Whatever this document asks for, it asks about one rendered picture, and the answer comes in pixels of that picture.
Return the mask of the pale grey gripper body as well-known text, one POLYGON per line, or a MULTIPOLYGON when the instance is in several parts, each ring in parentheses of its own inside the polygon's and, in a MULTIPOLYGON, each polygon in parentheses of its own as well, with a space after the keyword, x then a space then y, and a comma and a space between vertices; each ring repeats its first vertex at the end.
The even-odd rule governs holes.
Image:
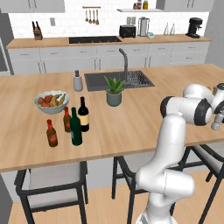
POLYGON ((222 120, 224 119, 224 115, 223 114, 217 114, 214 118, 214 121, 211 125, 211 128, 213 130, 218 130, 219 127, 221 126, 222 120))

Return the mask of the black stool with grey seat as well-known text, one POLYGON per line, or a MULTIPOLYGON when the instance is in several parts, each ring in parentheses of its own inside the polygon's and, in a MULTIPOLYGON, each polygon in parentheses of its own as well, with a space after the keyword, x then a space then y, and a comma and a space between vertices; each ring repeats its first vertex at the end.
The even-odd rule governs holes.
POLYGON ((81 224, 87 224, 86 161, 30 169, 28 190, 23 190, 25 174, 18 171, 14 185, 28 224, 35 224, 33 213, 74 205, 79 206, 81 224))
POLYGON ((199 158, 199 162, 188 163, 185 167, 205 165, 209 170, 209 173, 206 176, 206 182, 209 182, 212 176, 216 177, 213 190, 210 193, 204 211, 199 219, 199 224, 203 224, 210 206, 214 201, 214 197, 219 189, 221 181, 224 179, 224 157, 220 156, 207 144, 194 145, 189 147, 187 150, 192 151, 199 158))
POLYGON ((125 179, 129 188, 127 224, 131 224, 132 222, 135 195, 145 193, 145 190, 140 189, 136 184, 136 172, 142 165, 145 165, 147 162, 149 162, 154 154, 154 151, 150 151, 145 153, 114 157, 111 198, 114 199, 116 197, 116 181, 118 179, 125 179))

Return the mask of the grey tap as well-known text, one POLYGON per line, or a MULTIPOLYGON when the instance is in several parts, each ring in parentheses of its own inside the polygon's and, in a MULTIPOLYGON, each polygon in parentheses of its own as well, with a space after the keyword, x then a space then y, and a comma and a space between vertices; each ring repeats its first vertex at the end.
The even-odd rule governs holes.
POLYGON ((124 57, 124 80, 125 80, 124 87, 126 88, 126 86, 127 86, 127 74, 128 74, 128 56, 122 48, 119 48, 119 52, 124 57))

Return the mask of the dark grey sink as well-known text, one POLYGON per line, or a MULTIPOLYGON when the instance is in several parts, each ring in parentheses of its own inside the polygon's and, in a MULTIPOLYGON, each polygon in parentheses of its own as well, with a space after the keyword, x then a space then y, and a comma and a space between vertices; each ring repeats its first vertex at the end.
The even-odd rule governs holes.
POLYGON ((124 77, 124 71, 108 72, 108 73, 85 73, 85 81, 88 91, 102 91, 109 89, 105 77, 116 78, 117 80, 126 80, 123 84, 124 88, 147 88, 153 87, 154 84, 141 71, 128 71, 127 77, 124 77))

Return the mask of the black toaster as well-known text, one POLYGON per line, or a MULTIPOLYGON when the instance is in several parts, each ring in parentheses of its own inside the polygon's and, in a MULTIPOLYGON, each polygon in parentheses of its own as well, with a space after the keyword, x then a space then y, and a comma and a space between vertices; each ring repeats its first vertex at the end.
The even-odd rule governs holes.
POLYGON ((134 25, 121 25, 119 35, 122 39, 134 38, 136 36, 136 27, 134 25))

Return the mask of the dark wine bottle, cream label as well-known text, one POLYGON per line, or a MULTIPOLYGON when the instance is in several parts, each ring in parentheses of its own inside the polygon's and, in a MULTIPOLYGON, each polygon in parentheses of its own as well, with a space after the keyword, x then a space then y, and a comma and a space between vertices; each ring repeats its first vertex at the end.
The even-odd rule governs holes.
POLYGON ((80 118, 81 131, 89 131, 88 108, 85 105, 85 98, 83 96, 80 98, 80 108, 78 109, 78 115, 80 118))

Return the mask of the grey soap dispenser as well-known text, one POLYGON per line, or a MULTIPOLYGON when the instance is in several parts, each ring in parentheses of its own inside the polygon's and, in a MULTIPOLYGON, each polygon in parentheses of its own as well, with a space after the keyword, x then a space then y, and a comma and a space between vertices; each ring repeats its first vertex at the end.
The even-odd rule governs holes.
POLYGON ((74 72, 73 77, 73 89, 77 92, 80 92, 83 89, 82 78, 78 70, 74 72))

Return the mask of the black hob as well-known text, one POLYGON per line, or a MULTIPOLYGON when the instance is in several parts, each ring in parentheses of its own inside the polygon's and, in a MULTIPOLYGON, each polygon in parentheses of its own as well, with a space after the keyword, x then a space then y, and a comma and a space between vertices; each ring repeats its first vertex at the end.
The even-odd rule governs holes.
POLYGON ((69 44, 122 42, 117 36, 70 37, 69 44))

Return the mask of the small brown bottle, red cap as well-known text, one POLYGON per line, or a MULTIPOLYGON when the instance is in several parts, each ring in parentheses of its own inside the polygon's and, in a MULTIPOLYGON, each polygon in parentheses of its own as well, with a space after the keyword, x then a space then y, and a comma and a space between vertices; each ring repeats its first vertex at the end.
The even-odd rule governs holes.
POLYGON ((64 107, 64 110, 65 110, 65 114, 64 114, 64 118, 63 118, 64 128, 65 128, 65 132, 69 132, 71 116, 68 113, 68 107, 64 107))
POLYGON ((57 138, 57 133, 56 130, 54 129, 52 125, 52 120, 48 119, 47 121, 47 139, 48 143, 51 147, 56 147, 58 145, 58 138, 57 138))

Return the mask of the grey base cupboards run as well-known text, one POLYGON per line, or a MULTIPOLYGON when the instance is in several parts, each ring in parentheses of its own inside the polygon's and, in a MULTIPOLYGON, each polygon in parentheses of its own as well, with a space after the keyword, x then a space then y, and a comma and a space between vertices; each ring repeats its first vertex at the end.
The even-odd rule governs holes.
POLYGON ((122 48, 128 68, 203 64, 209 43, 182 42, 138 45, 97 45, 10 49, 15 74, 47 74, 74 70, 124 68, 122 48))

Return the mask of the yellow bananas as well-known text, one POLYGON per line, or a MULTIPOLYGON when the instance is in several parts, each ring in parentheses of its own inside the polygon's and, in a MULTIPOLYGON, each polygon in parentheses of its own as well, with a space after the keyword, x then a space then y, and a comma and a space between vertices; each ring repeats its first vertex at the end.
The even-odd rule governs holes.
POLYGON ((51 106, 52 107, 60 106, 64 102, 65 96, 66 96, 65 94, 63 94, 63 95, 61 95, 61 94, 54 95, 52 97, 52 99, 51 99, 51 102, 50 102, 51 106))

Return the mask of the pale blue fruit bowl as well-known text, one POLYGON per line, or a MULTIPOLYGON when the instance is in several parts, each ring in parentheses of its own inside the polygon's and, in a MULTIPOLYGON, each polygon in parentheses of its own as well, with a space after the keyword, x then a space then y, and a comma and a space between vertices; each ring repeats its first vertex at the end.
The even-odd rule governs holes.
POLYGON ((52 90, 52 91, 46 91, 44 93, 41 93, 39 94, 38 96, 36 96, 34 98, 34 104, 44 113, 46 114, 58 114, 60 113, 61 111, 64 110, 64 107, 68 104, 70 100, 70 95, 64 91, 55 91, 55 90, 52 90), (64 97, 64 101, 62 102, 61 105, 59 106, 54 106, 54 107, 42 107, 41 104, 39 103, 39 98, 42 97, 42 98, 45 98, 47 95, 52 95, 52 96, 55 96, 55 95, 59 95, 59 100, 64 97))

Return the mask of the grey wall cupboards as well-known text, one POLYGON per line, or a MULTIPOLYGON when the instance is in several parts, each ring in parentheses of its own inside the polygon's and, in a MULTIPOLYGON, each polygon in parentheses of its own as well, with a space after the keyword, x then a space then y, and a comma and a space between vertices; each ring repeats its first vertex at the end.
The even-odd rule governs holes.
POLYGON ((0 0, 2 13, 64 13, 64 0, 0 0))
POLYGON ((166 12, 206 12, 213 5, 214 0, 157 0, 156 8, 166 12))

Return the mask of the white wall shelf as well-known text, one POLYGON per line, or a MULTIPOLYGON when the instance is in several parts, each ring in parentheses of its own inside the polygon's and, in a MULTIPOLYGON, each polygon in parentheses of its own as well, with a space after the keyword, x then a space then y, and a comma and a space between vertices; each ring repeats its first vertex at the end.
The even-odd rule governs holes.
POLYGON ((134 10, 134 9, 117 9, 119 12, 130 12, 130 13, 138 13, 138 12, 164 12, 160 9, 148 9, 148 10, 134 10))

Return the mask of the wooden rail with hanging tools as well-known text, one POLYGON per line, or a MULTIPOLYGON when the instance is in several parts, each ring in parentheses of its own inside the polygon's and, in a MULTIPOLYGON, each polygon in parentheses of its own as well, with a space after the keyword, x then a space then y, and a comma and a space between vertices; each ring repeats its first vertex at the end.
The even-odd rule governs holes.
POLYGON ((82 9, 86 13, 85 21, 91 25, 98 25, 99 22, 99 9, 100 6, 83 6, 82 9))

